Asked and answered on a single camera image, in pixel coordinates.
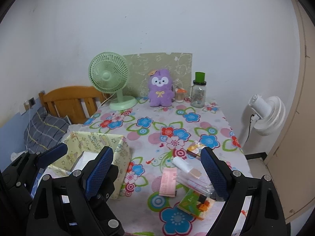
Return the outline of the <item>green patterned backboard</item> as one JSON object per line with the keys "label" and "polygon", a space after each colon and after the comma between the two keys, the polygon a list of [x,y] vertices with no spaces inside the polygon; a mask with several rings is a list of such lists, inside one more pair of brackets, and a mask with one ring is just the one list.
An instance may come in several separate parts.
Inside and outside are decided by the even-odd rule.
{"label": "green patterned backboard", "polygon": [[170,71],[175,87],[191,90],[192,54],[191,53],[143,53],[124,56],[130,71],[130,78],[123,94],[135,98],[148,95],[149,73],[166,68]]}

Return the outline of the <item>wall power outlet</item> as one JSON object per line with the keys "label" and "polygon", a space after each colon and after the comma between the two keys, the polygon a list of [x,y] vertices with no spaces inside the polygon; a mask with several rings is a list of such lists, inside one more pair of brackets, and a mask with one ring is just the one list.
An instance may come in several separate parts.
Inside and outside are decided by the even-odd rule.
{"label": "wall power outlet", "polygon": [[28,101],[28,102],[29,102],[29,107],[30,107],[30,108],[36,104],[36,102],[35,102],[35,99],[34,99],[34,98],[29,99],[29,101]]}

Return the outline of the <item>small jar orange lid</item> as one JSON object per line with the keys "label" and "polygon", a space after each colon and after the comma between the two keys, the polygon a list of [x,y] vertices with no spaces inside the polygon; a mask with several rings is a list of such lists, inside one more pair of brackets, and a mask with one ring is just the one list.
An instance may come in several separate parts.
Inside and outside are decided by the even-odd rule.
{"label": "small jar orange lid", "polygon": [[187,91],[185,89],[176,87],[175,88],[175,101],[178,103],[183,102],[186,93],[187,93]]}

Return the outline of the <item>grey plaid pillow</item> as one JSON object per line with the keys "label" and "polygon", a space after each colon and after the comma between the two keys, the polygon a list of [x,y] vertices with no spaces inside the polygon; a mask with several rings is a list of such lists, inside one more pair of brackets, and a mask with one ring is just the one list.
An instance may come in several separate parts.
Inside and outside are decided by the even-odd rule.
{"label": "grey plaid pillow", "polygon": [[44,153],[56,146],[67,133],[70,124],[64,118],[52,116],[40,107],[24,132],[24,144],[29,153]]}

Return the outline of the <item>floral tablecloth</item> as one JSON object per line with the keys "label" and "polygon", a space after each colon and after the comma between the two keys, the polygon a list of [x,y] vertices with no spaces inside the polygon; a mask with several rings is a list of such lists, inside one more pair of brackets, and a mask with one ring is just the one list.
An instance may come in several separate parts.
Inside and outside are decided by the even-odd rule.
{"label": "floral tablecloth", "polygon": [[181,157],[199,171],[201,162],[187,154],[193,142],[213,149],[232,170],[250,175],[248,162],[238,139],[218,104],[211,101],[198,109],[189,101],[171,107],[151,107],[147,98],[138,98],[128,110],[100,108],[82,127],[83,131],[123,135],[131,162],[116,200],[110,209],[131,235],[206,235],[223,207],[216,202],[206,218],[199,220],[178,209],[187,188],[176,186],[174,198],[160,196],[162,172]]}

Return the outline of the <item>green desk fan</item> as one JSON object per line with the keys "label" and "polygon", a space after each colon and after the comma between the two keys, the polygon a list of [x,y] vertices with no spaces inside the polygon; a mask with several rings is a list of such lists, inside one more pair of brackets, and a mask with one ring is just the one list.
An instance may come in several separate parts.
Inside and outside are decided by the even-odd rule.
{"label": "green desk fan", "polygon": [[109,104],[111,110],[126,110],[137,104],[136,98],[123,94],[129,81],[129,68],[123,56],[113,52],[98,54],[90,62],[88,75],[98,91],[116,95]]}

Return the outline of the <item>white tube with cap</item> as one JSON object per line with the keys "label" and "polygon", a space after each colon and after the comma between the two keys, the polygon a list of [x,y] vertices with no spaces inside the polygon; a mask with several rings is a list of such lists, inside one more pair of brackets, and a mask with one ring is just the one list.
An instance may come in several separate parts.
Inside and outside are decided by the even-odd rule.
{"label": "white tube with cap", "polygon": [[186,162],[181,157],[174,157],[172,160],[172,163],[190,177],[199,179],[202,175],[198,169],[191,166],[188,162]]}

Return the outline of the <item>green picture book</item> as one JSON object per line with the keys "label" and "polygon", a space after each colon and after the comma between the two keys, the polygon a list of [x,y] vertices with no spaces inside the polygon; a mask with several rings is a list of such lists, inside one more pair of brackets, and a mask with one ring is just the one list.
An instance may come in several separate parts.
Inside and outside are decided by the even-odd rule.
{"label": "green picture book", "polygon": [[215,200],[189,189],[177,208],[196,219],[204,220],[215,202]]}

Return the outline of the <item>yellow cartoon packet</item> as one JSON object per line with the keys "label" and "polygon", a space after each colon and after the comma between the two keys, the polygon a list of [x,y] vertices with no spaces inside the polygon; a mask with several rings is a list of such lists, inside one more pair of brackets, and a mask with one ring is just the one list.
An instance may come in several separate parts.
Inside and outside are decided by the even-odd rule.
{"label": "yellow cartoon packet", "polygon": [[197,142],[197,141],[193,141],[187,148],[187,154],[200,160],[201,158],[201,151],[202,149],[206,147],[204,144]]}

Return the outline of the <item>glass jar green lid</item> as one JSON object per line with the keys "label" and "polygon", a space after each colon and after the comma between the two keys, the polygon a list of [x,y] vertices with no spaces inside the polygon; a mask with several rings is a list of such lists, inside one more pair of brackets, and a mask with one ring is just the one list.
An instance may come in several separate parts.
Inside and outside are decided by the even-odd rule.
{"label": "glass jar green lid", "polygon": [[196,72],[193,85],[191,87],[191,105],[196,108],[203,108],[205,106],[206,98],[206,81],[204,72]]}

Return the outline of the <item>purple plush toy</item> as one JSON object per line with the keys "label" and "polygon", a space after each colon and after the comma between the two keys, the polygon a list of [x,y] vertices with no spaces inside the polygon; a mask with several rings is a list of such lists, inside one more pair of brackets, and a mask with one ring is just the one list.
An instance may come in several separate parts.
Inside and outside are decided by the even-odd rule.
{"label": "purple plush toy", "polygon": [[168,69],[154,70],[149,74],[148,99],[151,107],[171,107],[175,98],[172,77]]}

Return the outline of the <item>clear plastic zip bag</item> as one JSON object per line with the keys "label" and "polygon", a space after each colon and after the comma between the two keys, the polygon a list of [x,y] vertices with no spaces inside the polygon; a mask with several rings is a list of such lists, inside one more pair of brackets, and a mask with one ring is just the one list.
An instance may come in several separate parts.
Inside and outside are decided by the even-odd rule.
{"label": "clear plastic zip bag", "polygon": [[210,182],[203,182],[186,174],[177,174],[176,181],[209,198],[216,198],[216,191]]}

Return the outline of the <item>yellow fabric storage box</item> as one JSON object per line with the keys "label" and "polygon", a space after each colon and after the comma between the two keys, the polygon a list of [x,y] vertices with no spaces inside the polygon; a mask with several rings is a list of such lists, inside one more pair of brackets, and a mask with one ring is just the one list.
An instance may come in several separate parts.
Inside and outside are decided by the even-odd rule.
{"label": "yellow fabric storage box", "polygon": [[112,164],[118,166],[119,173],[114,182],[115,190],[110,198],[117,199],[131,161],[131,153],[125,137],[117,134],[73,131],[67,137],[63,137],[61,142],[68,147],[66,155],[50,164],[45,173],[52,175],[53,178],[68,176],[76,169],[83,169],[88,161],[95,159],[103,147],[111,147]]}

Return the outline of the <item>pink tissue packet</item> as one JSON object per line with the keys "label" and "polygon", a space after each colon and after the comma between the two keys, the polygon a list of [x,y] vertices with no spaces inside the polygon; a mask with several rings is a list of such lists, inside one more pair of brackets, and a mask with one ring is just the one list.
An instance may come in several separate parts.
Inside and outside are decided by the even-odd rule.
{"label": "pink tissue packet", "polygon": [[159,195],[171,198],[176,196],[176,177],[177,177],[176,168],[163,169]]}

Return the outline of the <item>white standing fan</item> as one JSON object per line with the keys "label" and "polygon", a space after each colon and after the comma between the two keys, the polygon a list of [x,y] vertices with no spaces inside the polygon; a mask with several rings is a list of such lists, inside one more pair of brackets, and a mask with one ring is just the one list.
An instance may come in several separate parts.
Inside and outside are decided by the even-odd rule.
{"label": "white standing fan", "polygon": [[273,134],[283,124],[286,115],[286,107],[279,96],[263,99],[261,95],[254,94],[248,105],[253,114],[250,116],[248,135],[242,142],[242,146],[248,141],[253,129],[260,136]]}

